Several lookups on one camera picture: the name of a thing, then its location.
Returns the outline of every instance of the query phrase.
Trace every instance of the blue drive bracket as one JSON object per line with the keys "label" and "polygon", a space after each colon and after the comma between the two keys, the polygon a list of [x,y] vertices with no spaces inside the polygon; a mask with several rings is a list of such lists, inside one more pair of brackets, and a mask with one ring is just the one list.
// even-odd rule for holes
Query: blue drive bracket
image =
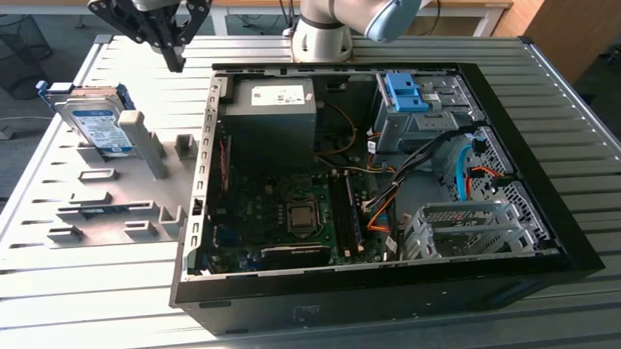
{"label": "blue drive bracket", "polygon": [[418,94],[418,85],[410,73],[388,73],[386,87],[396,100],[396,109],[402,112],[429,111],[429,104]]}

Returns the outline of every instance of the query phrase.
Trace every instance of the ram slot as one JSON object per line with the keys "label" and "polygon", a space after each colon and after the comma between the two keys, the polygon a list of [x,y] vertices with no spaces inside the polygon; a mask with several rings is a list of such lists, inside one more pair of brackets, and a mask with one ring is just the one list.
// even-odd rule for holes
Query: ram slot
{"label": "ram slot", "polygon": [[348,181],[342,174],[337,174],[329,178],[329,190],[340,255],[344,257],[353,257],[358,255],[360,248],[357,243],[357,229],[353,224]]}

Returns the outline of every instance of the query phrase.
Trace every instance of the slotted metal table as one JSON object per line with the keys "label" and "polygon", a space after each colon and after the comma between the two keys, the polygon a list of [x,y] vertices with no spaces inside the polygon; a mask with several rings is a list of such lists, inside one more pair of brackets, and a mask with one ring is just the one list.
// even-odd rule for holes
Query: slotted metal table
{"label": "slotted metal table", "polygon": [[[354,54],[361,62],[481,66],[607,269],[487,313],[217,338],[169,307],[175,241],[46,246],[58,203],[38,198],[73,184],[42,178],[79,162],[59,160],[69,132],[57,116],[0,218],[4,348],[621,348],[621,147],[537,47],[519,39],[356,39]],[[198,37],[185,55],[186,70],[170,73],[149,46],[99,37],[75,84],[122,81],[166,140],[201,128],[213,63],[290,61],[288,40],[269,36]]]}

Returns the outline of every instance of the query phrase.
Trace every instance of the hard drive label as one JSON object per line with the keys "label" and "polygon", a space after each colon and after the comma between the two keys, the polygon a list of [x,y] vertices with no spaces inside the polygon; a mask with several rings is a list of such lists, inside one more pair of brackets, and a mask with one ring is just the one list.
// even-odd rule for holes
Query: hard drive label
{"label": "hard drive label", "polygon": [[97,148],[115,153],[131,151],[133,144],[125,131],[115,124],[113,111],[74,111],[73,114]]}

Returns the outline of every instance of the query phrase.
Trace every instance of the wooden cabinet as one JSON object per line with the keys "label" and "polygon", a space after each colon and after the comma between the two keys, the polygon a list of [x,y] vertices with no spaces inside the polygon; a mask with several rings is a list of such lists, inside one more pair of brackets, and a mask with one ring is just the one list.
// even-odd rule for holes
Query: wooden cabinet
{"label": "wooden cabinet", "polygon": [[529,36],[573,83],[620,33],[620,0],[513,0],[493,35]]}

